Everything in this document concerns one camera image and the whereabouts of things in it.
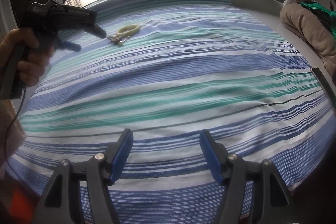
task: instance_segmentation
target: striped fabric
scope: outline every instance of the striped fabric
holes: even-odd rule
[[[141,31],[123,47],[64,34],[83,50],[56,53],[10,159],[36,193],[60,160],[88,160],[124,128],[134,145],[109,188],[121,223],[211,223],[224,188],[199,146],[204,128],[246,160],[272,159],[292,188],[323,157],[336,119],[309,63],[230,0],[142,1],[99,21],[108,34],[130,24]],[[92,222],[85,183],[81,193]],[[243,213],[251,193],[248,183]]]

